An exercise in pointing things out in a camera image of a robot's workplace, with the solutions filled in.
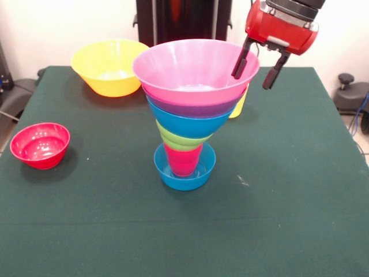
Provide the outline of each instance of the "yellow cup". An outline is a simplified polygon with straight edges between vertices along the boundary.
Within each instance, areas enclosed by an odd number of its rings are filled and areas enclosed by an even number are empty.
[[[243,94],[242,98],[238,101],[235,109],[233,110],[233,112],[231,113],[229,118],[235,118],[235,117],[238,117],[241,114],[243,104],[244,104],[244,101],[246,99],[247,91],[248,91],[248,85],[247,85],[247,88],[244,91],[244,94]]]
[[[96,93],[121,97],[140,87],[132,64],[148,48],[127,39],[96,42],[79,49],[71,59],[71,66]]]

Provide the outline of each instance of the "bowl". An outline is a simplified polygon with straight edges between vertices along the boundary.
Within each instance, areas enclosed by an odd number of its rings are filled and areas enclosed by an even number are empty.
[[[195,171],[188,177],[177,177],[173,174],[165,154],[164,145],[161,144],[154,154],[154,164],[163,182],[172,189],[188,191],[202,187],[209,179],[216,163],[214,149],[204,143]]]
[[[133,71],[156,99],[180,106],[214,106],[237,99],[259,70],[251,52],[240,79],[231,73],[241,46],[213,39],[158,44],[140,54]]]
[[[229,116],[229,118],[236,118],[241,114],[244,101],[246,100],[247,91],[248,91],[248,87],[245,89],[244,94],[241,97],[240,101],[237,102],[237,105],[235,109],[233,110],[233,112],[231,113],[231,115]]]
[[[197,167],[203,144],[191,151],[178,151],[164,143],[167,160],[172,172],[179,177],[191,175]]]
[[[233,100],[228,102],[212,105],[212,106],[183,106],[171,102],[161,101],[155,96],[151,95],[144,86],[142,86],[146,93],[146,97],[157,107],[172,114],[181,115],[183,117],[208,118],[217,117],[233,110],[236,104],[241,100],[244,91]]]
[[[68,130],[57,123],[38,123],[19,131],[10,142],[10,151],[36,169],[51,169],[64,157],[70,141]]]
[[[86,45],[71,59],[73,70],[98,94],[121,97],[141,85],[133,74],[134,59],[149,47],[126,39],[105,40]]]
[[[211,135],[203,138],[181,137],[163,128],[158,121],[156,121],[156,125],[164,143],[166,143],[170,148],[178,151],[194,150],[211,137]]]
[[[223,115],[211,118],[182,117],[158,108],[150,99],[148,99],[148,102],[156,120],[163,128],[173,134],[190,139],[201,139],[212,135],[227,121],[232,113],[232,110],[230,110]]]

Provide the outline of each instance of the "blue cable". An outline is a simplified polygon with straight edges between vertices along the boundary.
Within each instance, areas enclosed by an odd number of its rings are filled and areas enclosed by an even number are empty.
[[[368,100],[369,100],[369,92],[367,93],[367,95],[366,95],[366,97],[365,97],[365,99],[363,101],[363,104],[361,105],[361,107],[356,112],[356,115],[355,115],[355,127],[353,128],[352,133],[351,133],[351,136],[352,137],[355,136],[356,133],[357,133],[357,130],[359,128],[359,115],[360,115],[361,111],[365,108],[365,105],[367,104]]]

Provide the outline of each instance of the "green bowl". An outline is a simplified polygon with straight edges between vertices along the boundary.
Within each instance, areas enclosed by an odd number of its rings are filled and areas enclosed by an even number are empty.
[[[159,129],[161,138],[170,148],[178,151],[190,151],[200,146],[203,142],[209,139],[213,134],[208,137],[203,138],[187,138],[180,137],[176,134],[169,132],[167,129],[164,129],[158,121],[156,121],[156,125]]]

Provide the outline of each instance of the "yellow bowl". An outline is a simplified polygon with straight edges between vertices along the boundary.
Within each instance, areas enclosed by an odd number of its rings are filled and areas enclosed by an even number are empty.
[[[177,151],[191,151],[200,146],[203,142],[208,140],[213,134],[204,138],[187,138],[180,137],[176,134],[164,129],[158,121],[156,121],[157,128],[159,129],[161,138],[172,149]]]
[[[235,117],[238,117],[241,114],[242,108],[243,108],[243,104],[244,104],[244,101],[246,99],[247,91],[248,91],[248,85],[247,85],[247,88],[246,88],[243,96],[238,101],[235,109],[233,110],[233,112],[231,113],[231,115],[229,116],[229,118],[235,118]]]
[[[71,66],[96,93],[121,97],[140,87],[132,64],[148,48],[143,43],[126,39],[96,42],[74,53]]]

